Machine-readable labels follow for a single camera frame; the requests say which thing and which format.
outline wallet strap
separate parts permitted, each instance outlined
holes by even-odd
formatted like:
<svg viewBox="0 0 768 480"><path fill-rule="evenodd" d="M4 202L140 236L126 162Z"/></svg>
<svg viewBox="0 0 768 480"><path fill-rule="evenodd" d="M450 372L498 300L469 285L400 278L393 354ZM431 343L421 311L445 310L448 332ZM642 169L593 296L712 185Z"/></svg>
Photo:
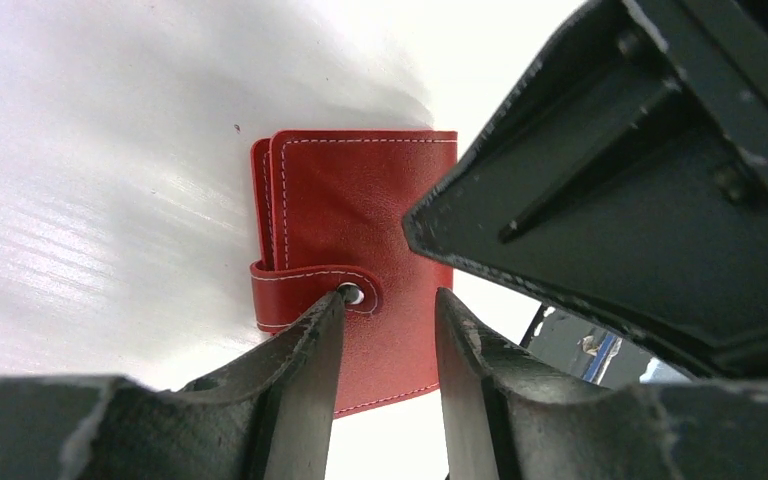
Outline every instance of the wallet strap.
<svg viewBox="0 0 768 480"><path fill-rule="evenodd" d="M375 276L350 265L320 265L291 270L266 270L262 262L251 265L252 292L257 326L278 333L293 323L323 295L346 283L357 285L363 301L346 310L372 315L384 303L384 289Z"/></svg>

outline bolt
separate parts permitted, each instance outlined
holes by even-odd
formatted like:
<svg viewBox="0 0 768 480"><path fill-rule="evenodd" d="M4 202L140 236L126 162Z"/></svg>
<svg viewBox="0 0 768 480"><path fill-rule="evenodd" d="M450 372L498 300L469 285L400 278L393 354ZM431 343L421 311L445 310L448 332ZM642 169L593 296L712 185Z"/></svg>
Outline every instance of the bolt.
<svg viewBox="0 0 768 480"><path fill-rule="evenodd" d="M714 184L723 196L734 204L745 203L752 196L752 181L733 164L723 165L714 171Z"/></svg>

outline metal snap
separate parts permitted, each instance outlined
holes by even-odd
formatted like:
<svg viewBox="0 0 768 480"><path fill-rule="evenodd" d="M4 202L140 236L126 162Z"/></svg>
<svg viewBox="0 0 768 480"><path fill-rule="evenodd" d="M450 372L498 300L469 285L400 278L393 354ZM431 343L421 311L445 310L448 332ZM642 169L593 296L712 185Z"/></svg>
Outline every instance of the metal snap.
<svg viewBox="0 0 768 480"><path fill-rule="evenodd" d="M359 305L364 299L363 290L356 283L341 283L337 287L337 292L343 296L343 301L346 302L346 305Z"/></svg>

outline white table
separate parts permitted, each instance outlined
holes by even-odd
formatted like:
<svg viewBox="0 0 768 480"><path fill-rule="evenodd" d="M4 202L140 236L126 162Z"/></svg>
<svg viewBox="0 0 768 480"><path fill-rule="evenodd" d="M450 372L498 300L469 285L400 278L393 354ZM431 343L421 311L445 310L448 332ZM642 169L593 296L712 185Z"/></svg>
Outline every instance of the white table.
<svg viewBox="0 0 768 480"><path fill-rule="evenodd" d="M251 143L433 127L463 152L579 3L0 0L0 374L178 388L249 350ZM456 291L511 337L536 309ZM445 463L435 393L337 421L328 477Z"/></svg>

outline wallet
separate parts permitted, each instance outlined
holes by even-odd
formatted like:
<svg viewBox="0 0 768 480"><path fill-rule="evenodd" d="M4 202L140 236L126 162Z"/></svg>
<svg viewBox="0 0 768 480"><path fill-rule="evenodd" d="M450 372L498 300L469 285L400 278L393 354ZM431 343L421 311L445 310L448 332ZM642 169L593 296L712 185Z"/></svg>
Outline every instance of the wallet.
<svg viewBox="0 0 768 480"><path fill-rule="evenodd" d="M452 270L408 249L402 216L452 167L457 134L286 130L251 149L258 327L278 333L349 284L335 416L438 386L434 295Z"/></svg>

